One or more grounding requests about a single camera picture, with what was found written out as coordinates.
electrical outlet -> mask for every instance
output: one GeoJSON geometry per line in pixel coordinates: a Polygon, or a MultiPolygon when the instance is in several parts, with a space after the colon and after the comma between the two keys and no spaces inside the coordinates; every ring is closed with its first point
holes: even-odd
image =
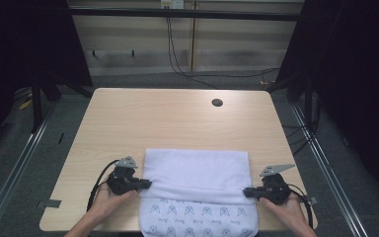
{"type": "Polygon", "coordinates": [[[172,9],[172,0],[161,0],[162,9],[172,9]]]}
{"type": "Polygon", "coordinates": [[[184,0],[172,0],[173,9],[184,9],[184,0]]]}

black cable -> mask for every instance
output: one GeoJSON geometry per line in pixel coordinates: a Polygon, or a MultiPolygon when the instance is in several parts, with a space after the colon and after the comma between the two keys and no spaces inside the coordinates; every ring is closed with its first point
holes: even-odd
{"type": "Polygon", "coordinates": [[[166,21],[167,21],[167,25],[168,25],[168,55],[169,55],[169,62],[171,63],[171,67],[172,67],[172,69],[175,71],[175,73],[177,73],[177,74],[180,75],[180,76],[184,76],[184,77],[190,79],[191,81],[195,81],[195,82],[198,82],[198,83],[204,84],[204,85],[206,85],[206,86],[208,86],[208,87],[211,87],[211,88],[213,88],[213,89],[218,90],[217,87],[215,87],[215,86],[213,86],[213,85],[210,85],[210,84],[208,84],[208,83],[206,83],[206,82],[203,82],[203,81],[200,81],[200,80],[196,80],[196,79],[190,78],[190,77],[188,77],[188,76],[184,73],[184,71],[183,71],[183,70],[181,69],[181,67],[180,67],[180,64],[178,63],[178,59],[177,59],[177,56],[176,56],[176,54],[175,54],[174,40],[173,40],[173,38],[172,38],[171,19],[170,19],[170,18],[167,18],[166,21]],[[171,58],[171,46],[172,46],[172,50],[173,50],[173,54],[174,54],[174,57],[175,57],[175,61],[176,61],[177,67],[178,67],[178,69],[179,69],[180,71],[177,71],[177,69],[174,67],[174,64],[172,63],[172,58],[171,58]]]}
{"type": "Polygon", "coordinates": [[[319,125],[320,115],[321,115],[321,108],[323,104],[319,96],[317,100],[318,102],[317,102],[317,107],[315,111],[315,118],[312,125],[312,133],[316,133],[316,131],[318,130],[318,125],[319,125]]]}
{"type": "Polygon", "coordinates": [[[298,129],[294,130],[293,132],[289,133],[289,134],[286,135],[285,137],[288,138],[288,137],[294,135],[295,133],[297,133],[297,132],[299,132],[299,131],[301,131],[301,128],[298,128],[298,129]]]}
{"type": "Polygon", "coordinates": [[[297,186],[295,186],[295,185],[291,185],[291,184],[287,184],[287,185],[296,188],[296,189],[297,189],[297,190],[303,195],[303,197],[306,196],[306,195],[303,193],[303,191],[302,191],[300,188],[298,188],[297,186]]]}
{"type": "Polygon", "coordinates": [[[274,83],[272,86],[266,88],[266,91],[269,93],[272,93],[276,90],[279,90],[281,88],[285,88],[288,86],[293,80],[297,79],[301,75],[301,71],[297,71],[291,75],[289,75],[286,79],[284,80],[279,80],[278,82],[274,83]]]}
{"type": "Polygon", "coordinates": [[[307,143],[308,143],[311,139],[312,139],[312,138],[307,139],[306,142],[304,142],[304,144],[300,146],[300,148],[298,148],[296,151],[294,151],[294,152],[293,152],[293,156],[297,155],[297,153],[298,153],[299,151],[301,151],[301,150],[307,145],[307,143]]]}
{"type": "Polygon", "coordinates": [[[175,45],[174,45],[174,40],[173,40],[173,37],[172,37],[172,25],[171,25],[171,19],[170,18],[167,18],[167,25],[168,25],[168,54],[169,54],[169,61],[170,61],[170,64],[171,64],[171,67],[172,69],[175,71],[175,73],[177,73],[178,75],[180,76],[184,76],[184,77],[187,77],[188,79],[192,80],[192,81],[196,81],[196,82],[199,82],[199,83],[202,83],[204,85],[207,85],[209,87],[212,87],[214,89],[217,89],[216,87],[208,84],[208,83],[205,83],[203,81],[199,81],[199,80],[195,80],[193,79],[193,77],[230,77],[230,78],[249,78],[249,77],[257,77],[257,76],[261,76],[263,78],[263,87],[262,87],[262,90],[264,89],[265,87],[265,78],[264,78],[264,75],[265,74],[268,74],[272,71],[275,71],[275,70],[278,70],[280,67],[272,67],[272,68],[267,68],[265,70],[263,70],[261,73],[257,73],[257,74],[251,74],[251,75],[221,75],[221,74],[198,74],[198,75],[187,75],[180,67],[180,64],[178,63],[178,59],[177,59],[177,55],[176,55],[176,52],[175,52],[175,45]],[[178,70],[175,68],[174,66],[174,63],[172,62],[172,57],[171,57],[171,46],[172,46],[172,53],[173,53],[173,56],[175,58],[175,62],[176,62],[176,65],[178,67],[178,70]]]}
{"type": "Polygon", "coordinates": [[[301,194],[303,196],[301,196],[299,193],[297,193],[297,192],[295,192],[293,190],[291,190],[291,192],[294,193],[295,195],[297,195],[304,202],[304,206],[306,207],[306,210],[307,210],[307,219],[309,220],[309,226],[310,226],[310,228],[313,229],[313,215],[312,215],[311,205],[310,205],[309,201],[307,201],[306,196],[304,195],[304,193],[300,189],[298,189],[298,190],[301,192],[301,194]]]}
{"type": "Polygon", "coordinates": [[[304,128],[304,127],[307,127],[306,125],[284,125],[284,124],[282,124],[281,126],[284,128],[304,128]]]}
{"type": "Polygon", "coordinates": [[[302,137],[301,139],[299,139],[299,140],[296,140],[296,141],[293,141],[293,142],[291,142],[291,143],[288,143],[288,145],[294,145],[294,144],[297,144],[297,143],[299,143],[299,142],[301,142],[301,141],[303,141],[304,139],[305,139],[306,137],[302,137]]]}
{"type": "Polygon", "coordinates": [[[118,160],[114,160],[112,162],[110,162],[110,164],[108,164],[106,166],[106,168],[104,168],[103,172],[101,173],[100,177],[98,177],[98,180],[97,182],[95,183],[94,185],[94,188],[91,190],[91,195],[89,196],[89,200],[88,200],[88,206],[86,208],[86,211],[88,211],[91,206],[92,206],[92,203],[94,203],[94,198],[95,198],[95,194],[97,193],[97,190],[98,188],[100,187],[101,184],[103,184],[104,182],[100,183],[100,180],[103,178],[103,175],[104,173],[106,172],[106,170],[115,162],[117,162],[118,160]]]}

folded towel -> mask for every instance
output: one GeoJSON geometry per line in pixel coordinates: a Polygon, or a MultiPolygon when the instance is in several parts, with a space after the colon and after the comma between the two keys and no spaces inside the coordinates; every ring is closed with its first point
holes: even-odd
{"type": "Polygon", "coordinates": [[[140,193],[144,236],[255,236],[256,201],[249,158],[242,151],[148,149],[140,193]]]}

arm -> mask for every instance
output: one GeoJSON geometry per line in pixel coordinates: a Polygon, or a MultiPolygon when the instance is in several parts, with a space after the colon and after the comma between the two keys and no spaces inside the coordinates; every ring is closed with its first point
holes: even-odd
{"type": "Polygon", "coordinates": [[[315,231],[307,224],[295,194],[291,194],[283,205],[275,205],[264,197],[261,197],[260,203],[272,211],[295,236],[316,236],[315,231]]]}
{"type": "Polygon", "coordinates": [[[65,237],[88,236],[92,229],[116,211],[123,202],[136,196],[137,191],[129,191],[117,196],[112,193],[107,184],[101,184],[91,209],[82,216],[65,237]]]}

gray floor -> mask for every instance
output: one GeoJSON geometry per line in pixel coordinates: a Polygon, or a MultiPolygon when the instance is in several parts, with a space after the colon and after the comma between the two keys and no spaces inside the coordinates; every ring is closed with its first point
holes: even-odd
{"type": "MultiPolygon", "coordinates": [[[[251,75],[259,71],[221,72],[225,75],[251,75]]],[[[217,74],[200,72],[198,74],[217,74]]],[[[265,76],[266,86],[271,83],[276,72],[265,76]]],[[[260,90],[264,79],[260,76],[247,78],[199,77],[218,89],[260,90]]],[[[211,89],[211,87],[176,73],[152,73],[120,76],[94,76],[95,88],[192,88],[211,89]]],[[[0,236],[60,236],[62,233],[42,232],[39,220],[43,210],[37,208],[38,202],[48,199],[63,166],[89,99],[75,94],[70,89],[61,88],[62,98],[49,118],[47,128],[35,150],[20,183],[0,219],[0,236]]],[[[280,121],[284,125],[298,125],[292,111],[292,104],[286,100],[284,90],[272,95],[280,121]]],[[[4,123],[0,137],[0,188],[5,183],[12,167],[19,158],[30,137],[32,127],[32,108],[18,110],[18,101],[4,123]]],[[[44,100],[44,108],[50,103],[44,100]]],[[[288,143],[296,151],[305,141],[298,128],[285,128],[288,143]]],[[[356,209],[368,236],[379,236],[379,186],[362,166],[356,152],[344,146],[342,133],[323,111],[316,133],[328,160],[340,183],[356,209]]],[[[345,221],[339,204],[308,146],[295,155],[297,166],[310,196],[319,203],[314,205],[319,226],[318,236],[353,236],[345,221]]],[[[92,236],[118,236],[117,233],[94,233],[92,236]]],[[[291,236],[288,232],[261,232],[261,236],[291,236]]]]}

